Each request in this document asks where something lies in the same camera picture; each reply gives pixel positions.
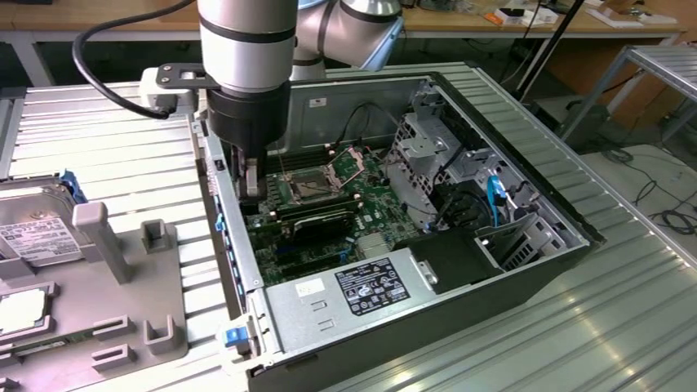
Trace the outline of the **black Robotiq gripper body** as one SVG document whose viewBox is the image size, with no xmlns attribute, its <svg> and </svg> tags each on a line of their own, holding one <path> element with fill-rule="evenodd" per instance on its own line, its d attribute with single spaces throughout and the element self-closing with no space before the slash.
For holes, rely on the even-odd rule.
<svg viewBox="0 0 697 392">
<path fill-rule="evenodd" d="M 260 93 L 208 90 L 208 129 L 245 158 L 262 159 L 288 126 L 290 83 Z"/>
</svg>

